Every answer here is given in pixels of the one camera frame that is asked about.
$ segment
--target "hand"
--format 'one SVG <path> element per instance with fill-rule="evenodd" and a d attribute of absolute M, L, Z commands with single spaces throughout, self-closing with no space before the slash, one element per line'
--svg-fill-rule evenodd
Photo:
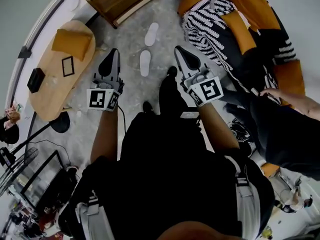
<path fill-rule="evenodd" d="M 14 123 L 12 123 L 10 120 L 4 122 L 3 124 L 3 127 L 4 127 L 4 130 L 8 130 L 9 128 L 11 128 L 12 126 L 14 125 Z"/>
<path fill-rule="evenodd" d="M 260 96 L 265 94 L 271 94 L 272 96 L 279 98 L 281 96 L 281 90 L 275 88 L 267 88 L 260 92 Z"/>

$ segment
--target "hair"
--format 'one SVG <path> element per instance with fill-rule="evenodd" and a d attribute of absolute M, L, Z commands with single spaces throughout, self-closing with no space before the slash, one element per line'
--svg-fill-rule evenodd
<path fill-rule="evenodd" d="M 16 111 L 10 111 L 7 117 L 13 124 L 16 124 L 20 120 L 20 114 Z"/>
<path fill-rule="evenodd" d="M 313 202 L 314 202 L 314 200 L 312 199 L 312 196 L 310 196 L 309 199 L 304 200 L 304 207 L 307 208 L 307 207 L 312 206 Z"/>

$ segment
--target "black rectangle frame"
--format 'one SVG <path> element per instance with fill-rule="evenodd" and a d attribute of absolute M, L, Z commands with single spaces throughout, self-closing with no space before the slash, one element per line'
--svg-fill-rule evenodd
<path fill-rule="evenodd" d="M 64 169 L 62 160 L 60 158 L 59 152 L 58 150 L 55 150 L 50 156 L 49 158 L 44 161 L 44 163 L 40 166 L 40 168 L 32 175 L 32 177 L 29 179 L 29 181 L 26 183 L 26 185 L 24 186 L 24 188 L 21 190 L 20 194 L 23 196 L 24 200 L 26 200 L 29 205 L 31 205 L 31 207 L 36 210 L 36 207 L 34 206 L 33 203 L 31 203 L 31 201 L 29 200 L 29 198 L 25 195 L 25 192 L 27 191 L 27 189 L 30 187 L 30 185 L 34 182 L 34 180 L 36 179 L 36 177 L 42 172 L 42 170 L 49 164 L 49 162 L 54 158 L 57 157 L 59 164 L 61 166 L 60 170 L 58 171 L 58 173 Z"/>
<path fill-rule="evenodd" d="M 65 60 L 68 60 L 68 59 L 71 59 L 71 67 L 72 67 L 72 73 L 70 74 L 65 74 L 65 66 L 64 66 L 64 61 Z M 73 56 L 70 56 L 70 57 L 67 57 L 67 58 L 64 58 L 61 60 L 62 62 L 62 72 L 63 72 L 63 77 L 68 77 L 68 76 L 72 76 L 75 74 L 75 68 L 74 68 L 74 57 Z"/>

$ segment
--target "gray floor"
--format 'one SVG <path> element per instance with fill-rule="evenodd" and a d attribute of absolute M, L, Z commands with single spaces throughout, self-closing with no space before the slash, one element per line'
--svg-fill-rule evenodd
<path fill-rule="evenodd" d="M 181 28 L 181 18 L 177 14 L 179 1 L 153 0 L 127 19 L 118 29 L 113 29 L 101 17 L 91 26 L 98 47 L 107 51 L 111 48 L 117 48 L 121 54 L 120 77 L 124 80 L 125 87 L 123 95 L 119 98 L 119 105 L 124 110 L 127 128 L 134 117 L 142 111 L 144 101 L 150 101 L 155 111 L 158 114 L 160 113 L 158 102 L 159 86 L 166 75 L 167 69 L 172 65 L 177 66 L 174 57 L 174 48 L 177 45 L 181 45 L 197 54 L 202 63 L 206 63 L 210 68 L 213 68 L 220 79 L 228 82 L 228 78 L 225 77 L 226 72 L 222 68 L 211 62 L 205 55 L 199 53 L 198 50 L 185 41 L 184 32 Z M 159 24 L 156 42 L 152 47 L 146 47 L 144 43 L 145 35 L 153 22 Z M 141 76 L 139 65 L 140 53 L 145 49 L 151 53 L 151 65 L 147 77 Z M 177 81 L 181 77 L 182 74 L 179 73 Z M 88 68 L 70 97 L 69 105 L 73 108 L 69 112 L 71 119 L 70 129 L 64 134 L 59 134 L 49 128 L 34 139 L 34 142 L 47 139 L 64 146 L 71 164 L 81 169 L 84 169 L 89 163 L 91 148 L 101 115 L 100 111 L 88 110 L 86 106 L 86 90 L 89 88 L 91 80 L 92 68 Z M 188 105 L 195 107 L 193 100 L 182 91 L 182 88 L 180 91 Z M 213 104 L 227 123 L 233 119 L 231 115 L 223 111 L 223 102 L 214 101 Z M 37 117 L 32 132 L 35 132 L 45 124 L 46 122 Z M 121 144 L 125 135 L 123 116 L 120 111 L 118 127 L 118 157 L 120 157 Z M 60 152 L 62 161 L 65 164 L 69 163 L 66 152 L 59 146 L 47 141 L 29 144 L 29 147 L 32 146 L 39 149 L 37 160 L 44 160 L 57 149 Z"/>

